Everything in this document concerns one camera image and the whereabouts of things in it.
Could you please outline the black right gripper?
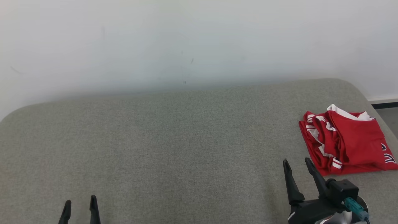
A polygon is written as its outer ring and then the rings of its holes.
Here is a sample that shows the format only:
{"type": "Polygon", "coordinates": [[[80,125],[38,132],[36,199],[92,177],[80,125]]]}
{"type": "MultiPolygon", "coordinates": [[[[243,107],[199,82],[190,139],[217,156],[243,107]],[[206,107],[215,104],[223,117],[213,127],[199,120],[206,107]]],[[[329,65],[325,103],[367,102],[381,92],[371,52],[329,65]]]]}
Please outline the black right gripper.
{"type": "MultiPolygon", "coordinates": [[[[310,158],[305,158],[305,163],[317,186],[318,198],[325,198],[328,190],[325,179],[310,158]]],[[[283,170],[290,204],[289,224],[351,224],[352,212],[332,205],[327,199],[304,201],[287,159],[283,160],[283,170]]]]}

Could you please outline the red shirt with white sleeves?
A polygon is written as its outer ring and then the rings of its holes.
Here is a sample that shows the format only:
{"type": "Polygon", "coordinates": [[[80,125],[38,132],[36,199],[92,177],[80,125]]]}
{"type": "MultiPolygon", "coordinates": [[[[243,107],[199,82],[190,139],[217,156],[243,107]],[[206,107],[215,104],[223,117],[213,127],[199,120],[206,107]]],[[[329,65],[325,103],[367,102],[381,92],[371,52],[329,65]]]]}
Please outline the red shirt with white sleeves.
{"type": "Polygon", "coordinates": [[[303,139],[310,158],[322,176],[337,174],[333,168],[334,157],[338,156],[339,137],[337,131],[326,116],[326,112],[314,114],[306,112],[299,122],[303,139]]]}

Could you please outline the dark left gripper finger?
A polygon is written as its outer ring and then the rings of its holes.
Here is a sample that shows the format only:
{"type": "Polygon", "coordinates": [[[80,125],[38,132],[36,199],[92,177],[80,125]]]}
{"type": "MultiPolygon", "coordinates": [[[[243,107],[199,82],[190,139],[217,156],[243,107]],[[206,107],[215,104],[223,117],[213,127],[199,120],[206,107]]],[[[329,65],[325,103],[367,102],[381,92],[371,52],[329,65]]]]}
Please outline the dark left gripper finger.
{"type": "Polygon", "coordinates": [[[90,212],[91,212],[90,224],[101,224],[98,200],[95,195],[92,195],[90,198],[90,212]]]}
{"type": "Polygon", "coordinates": [[[71,205],[71,200],[67,200],[65,202],[58,224],[68,224],[68,221],[71,217],[71,205]]]}

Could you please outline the white wall baseboard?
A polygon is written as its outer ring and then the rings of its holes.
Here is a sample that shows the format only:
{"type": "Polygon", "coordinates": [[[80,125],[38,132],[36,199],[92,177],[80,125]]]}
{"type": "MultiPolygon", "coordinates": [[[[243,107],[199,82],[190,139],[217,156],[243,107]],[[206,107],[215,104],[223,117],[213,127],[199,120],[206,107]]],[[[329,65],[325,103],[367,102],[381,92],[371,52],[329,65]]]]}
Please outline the white wall baseboard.
{"type": "Polygon", "coordinates": [[[390,104],[390,103],[398,103],[398,95],[391,96],[381,96],[381,97],[372,97],[367,98],[367,100],[372,104],[390,104]]]}

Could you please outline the red shorts with white stripe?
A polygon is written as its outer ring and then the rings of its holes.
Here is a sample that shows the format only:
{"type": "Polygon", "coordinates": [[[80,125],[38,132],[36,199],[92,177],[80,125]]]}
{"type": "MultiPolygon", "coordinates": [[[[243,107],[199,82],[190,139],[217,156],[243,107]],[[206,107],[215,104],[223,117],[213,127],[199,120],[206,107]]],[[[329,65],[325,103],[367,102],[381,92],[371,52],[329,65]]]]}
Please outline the red shorts with white stripe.
{"type": "Polygon", "coordinates": [[[333,159],[337,174],[398,170],[375,117],[366,111],[347,112],[334,104],[327,108],[326,116],[339,137],[339,154],[333,159]]]}

